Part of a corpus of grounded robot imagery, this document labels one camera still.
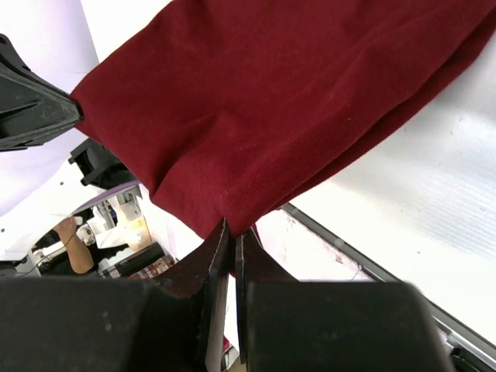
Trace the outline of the dark red t shirt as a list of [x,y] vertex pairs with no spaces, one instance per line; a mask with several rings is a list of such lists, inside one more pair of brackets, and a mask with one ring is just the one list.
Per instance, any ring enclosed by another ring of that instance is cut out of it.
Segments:
[[71,97],[156,206],[238,236],[399,129],[494,31],[493,1],[173,1]]

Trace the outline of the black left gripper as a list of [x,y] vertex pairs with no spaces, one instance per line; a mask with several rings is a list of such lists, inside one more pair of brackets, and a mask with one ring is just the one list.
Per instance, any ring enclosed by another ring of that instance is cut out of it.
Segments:
[[[69,95],[34,74],[1,35],[1,149],[42,146],[83,120]],[[71,151],[70,164],[81,171],[81,184],[110,190],[135,176],[111,151],[86,139]]]

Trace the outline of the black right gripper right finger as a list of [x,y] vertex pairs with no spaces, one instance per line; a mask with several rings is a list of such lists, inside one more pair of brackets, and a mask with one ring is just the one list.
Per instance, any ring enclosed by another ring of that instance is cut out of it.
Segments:
[[236,311],[241,364],[247,364],[248,301],[247,288],[251,281],[297,282],[264,248],[256,228],[236,238],[233,275],[236,278]]

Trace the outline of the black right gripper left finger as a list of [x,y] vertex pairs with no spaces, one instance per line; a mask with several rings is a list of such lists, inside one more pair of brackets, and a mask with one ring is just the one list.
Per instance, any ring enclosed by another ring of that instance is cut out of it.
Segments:
[[220,364],[229,276],[229,226],[157,278],[165,295],[168,364]]

